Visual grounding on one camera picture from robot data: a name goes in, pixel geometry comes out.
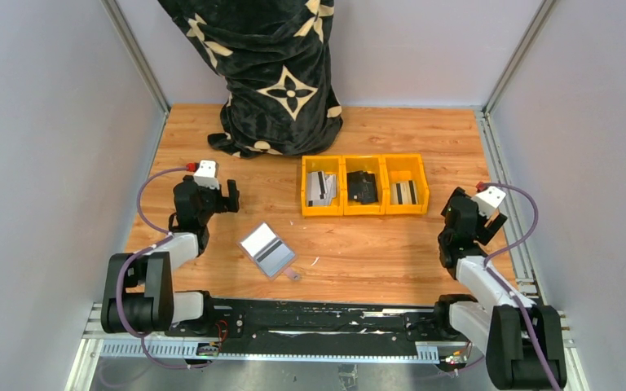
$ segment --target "cloth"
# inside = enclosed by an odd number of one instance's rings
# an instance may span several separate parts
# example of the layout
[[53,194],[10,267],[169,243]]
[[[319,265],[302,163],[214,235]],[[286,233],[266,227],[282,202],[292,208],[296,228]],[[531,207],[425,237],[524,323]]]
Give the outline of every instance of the cloth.
[[330,75],[333,0],[158,0],[227,81],[224,133],[233,156],[320,153],[342,127]]

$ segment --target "purple cable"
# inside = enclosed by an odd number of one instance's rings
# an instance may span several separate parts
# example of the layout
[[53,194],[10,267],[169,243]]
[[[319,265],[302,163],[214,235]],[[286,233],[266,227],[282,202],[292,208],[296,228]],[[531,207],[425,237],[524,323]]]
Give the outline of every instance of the purple cable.
[[138,215],[140,216],[140,219],[143,220],[143,222],[145,222],[145,224],[147,224],[150,228],[152,228],[155,231],[159,231],[163,234],[168,234],[169,231],[165,230],[164,228],[160,227],[160,226],[156,226],[154,223],[152,223],[147,217],[145,217],[145,213],[143,213],[143,209],[140,207],[140,199],[143,197],[143,191],[145,191],[145,187],[152,182],[152,180],[154,178],[160,177],[164,174],[168,174],[168,173],[175,173],[177,171],[187,171],[187,167],[176,167],[173,169],[163,169],[162,171],[160,171],[157,174],[152,175],[150,178],[148,178],[147,181],[145,181],[145,183],[143,183],[143,185],[140,187],[140,190],[138,191],[138,196],[135,197],[135,207],[138,209]]
[[534,222],[531,223],[531,227],[529,228],[529,231],[527,231],[527,233],[524,234],[524,236],[522,236],[521,238],[517,239],[514,243],[512,243],[512,244],[510,244],[508,246],[505,246],[505,247],[501,248],[500,250],[494,251],[493,253],[488,254],[488,256],[483,260],[483,265],[486,266],[486,265],[488,265],[488,262],[491,261],[491,259],[493,259],[494,257],[497,257],[497,256],[501,255],[502,253],[508,252],[509,250],[519,246],[520,244],[524,243],[524,240],[527,240],[529,238],[529,236],[531,236],[531,234],[534,232],[534,229],[539,224],[539,207],[536,206],[536,202],[534,201],[534,197],[532,197],[529,193],[527,193],[526,191],[520,189],[519,187],[512,186],[512,185],[505,185],[504,183],[484,183],[483,185],[486,188],[488,188],[490,186],[494,186],[494,187],[503,187],[505,189],[516,191],[517,193],[525,196],[527,198],[527,200],[529,200],[529,203],[531,204],[531,207],[534,209]]
[[543,367],[546,377],[548,377],[549,383],[551,384],[551,387],[553,388],[553,390],[560,391],[560,385],[558,385],[558,382],[555,380],[555,375],[553,374],[553,371],[551,371],[550,369],[548,360],[546,360],[544,351],[541,349],[541,345],[539,344],[539,340],[536,338],[534,325],[531,323],[531,319],[529,318],[529,313],[527,313],[527,307],[524,306],[524,303],[522,303],[522,300],[519,299],[515,291],[510,287],[510,285],[504,279],[502,279],[492,268],[488,267],[488,262],[493,257],[496,257],[506,251],[509,251],[512,248],[519,246],[522,242],[524,242],[524,240],[526,240],[529,236],[531,236],[531,233],[534,231],[534,228],[536,228],[536,225],[539,223],[539,207],[536,205],[536,201],[534,201],[534,197],[532,197],[529,193],[520,189],[519,187],[512,186],[512,185],[505,185],[502,183],[484,183],[483,185],[485,187],[490,187],[490,186],[503,187],[505,189],[516,191],[517,193],[525,196],[529,200],[531,207],[534,209],[534,222],[531,224],[531,228],[529,228],[529,231],[527,231],[527,233],[524,234],[524,236],[519,238],[519,240],[515,241],[511,245],[503,247],[500,250],[497,250],[491,253],[490,255],[488,255],[483,260],[483,267],[486,269],[486,272],[491,277],[493,277],[493,279],[510,295],[510,297],[512,297],[514,302],[517,303],[517,307],[519,307],[519,311],[522,312],[522,317],[524,318],[524,324],[527,327],[527,332],[529,333],[529,339],[531,340],[531,344],[534,346],[536,357],[539,359],[541,366]]

